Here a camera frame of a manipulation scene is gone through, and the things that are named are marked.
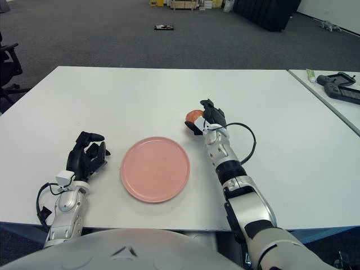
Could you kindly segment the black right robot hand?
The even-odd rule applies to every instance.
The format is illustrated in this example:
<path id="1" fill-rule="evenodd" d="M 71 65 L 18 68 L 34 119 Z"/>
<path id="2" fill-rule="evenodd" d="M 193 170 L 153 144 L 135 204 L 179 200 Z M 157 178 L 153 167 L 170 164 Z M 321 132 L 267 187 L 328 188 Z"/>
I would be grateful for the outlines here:
<path id="1" fill-rule="evenodd" d="M 212 125 L 215 125 L 216 128 L 226 126 L 224 112 L 215 108 L 210 99 L 201 100 L 200 104 L 203 106 L 203 110 L 189 112 L 184 122 L 186 127 L 193 131 L 194 135 L 203 135 L 203 132 Z"/>

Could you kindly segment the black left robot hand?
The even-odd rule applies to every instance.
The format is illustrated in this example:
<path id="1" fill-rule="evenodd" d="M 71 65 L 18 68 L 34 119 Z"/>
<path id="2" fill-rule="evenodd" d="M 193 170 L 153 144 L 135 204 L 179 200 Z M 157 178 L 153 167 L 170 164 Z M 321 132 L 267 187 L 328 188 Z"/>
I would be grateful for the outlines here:
<path id="1" fill-rule="evenodd" d="M 70 151 L 66 170 L 74 172 L 76 181 L 88 182 L 90 177 L 107 164 L 110 156 L 104 136 L 82 131 Z"/>

